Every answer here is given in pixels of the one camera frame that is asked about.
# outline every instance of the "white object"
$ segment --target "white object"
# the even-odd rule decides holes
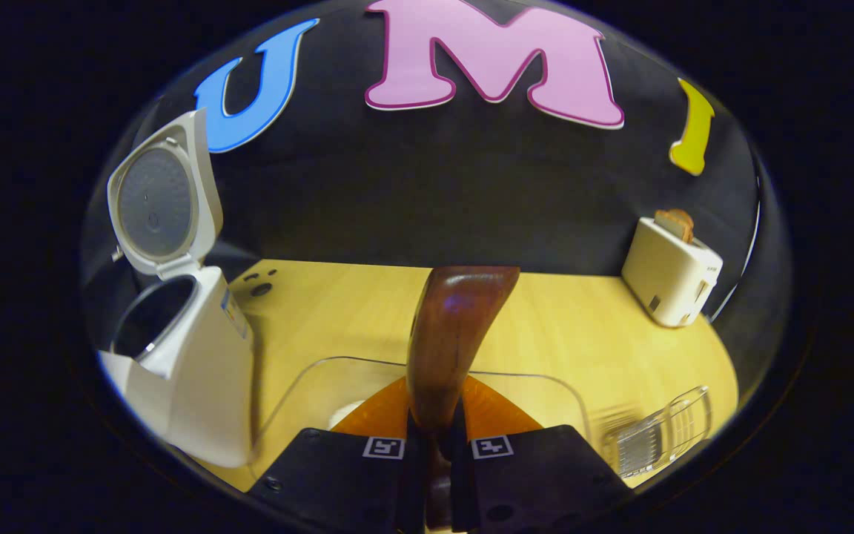
[[[684,243],[651,217],[641,217],[621,277],[655,322],[694,322],[718,281],[723,260],[697,237]]]
[[[129,240],[119,192],[132,163],[156,149],[174,156],[191,178],[193,217],[179,246],[152,256]],[[165,194],[165,189],[156,191]],[[217,466],[242,466],[251,450],[254,335],[222,271],[200,265],[223,219],[207,149],[205,111],[186,113],[140,143],[112,173],[107,198],[119,247],[136,270],[156,274],[162,284],[193,281],[183,307],[141,354],[99,352],[108,377],[161,439]]]

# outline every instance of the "wooden handle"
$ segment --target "wooden handle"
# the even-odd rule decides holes
[[[407,354],[407,395],[424,432],[450,428],[467,371],[518,278],[518,267],[441,267],[427,277]]]

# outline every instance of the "pink letter m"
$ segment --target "pink letter m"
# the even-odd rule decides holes
[[[384,13],[384,74],[365,101],[375,109],[427,108],[454,98],[457,86],[437,74],[434,43],[450,54],[487,102],[502,102],[536,54],[543,78],[529,88],[540,111],[597,128],[616,129],[624,113],[613,99],[600,31],[530,7],[500,26],[461,0],[379,0]]]

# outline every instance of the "small black circle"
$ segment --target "small black circle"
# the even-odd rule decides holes
[[[512,517],[512,507],[508,504],[498,504],[487,510],[487,519],[490,521],[505,521]]]
[[[270,284],[270,283],[259,284],[259,285],[255,286],[254,288],[252,288],[252,291],[250,291],[250,294],[252,295],[252,297],[261,297],[262,295],[267,294],[268,290],[271,290],[271,289],[272,289],[272,284]]]
[[[274,479],[272,477],[267,477],[267,479],[265,479],[265,486],[272,491],[282,490],[282,483],[278,479]]]
[[[554,528],[566,528],[571,527],[573,524],[579,523],[582,521],[582,514],[578,512],[567,513],[559,519],[552,522],[552,526]]]
[[[366,523],[383,523],[387,519],[387,510],[382,507],[367,507],[362,510]]]

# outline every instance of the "transparent tray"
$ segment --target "transparent tray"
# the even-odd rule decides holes
[[[331,429],[358,403],[402,378],[406,366],[351,356],[315,362],[299,373],[255,436],[254,480],[282,453],[302,429]],[[562,380],[545,375],[470,372],[473,378],[504,395],[542,426],[570,425],[591,442],[586,407]]]

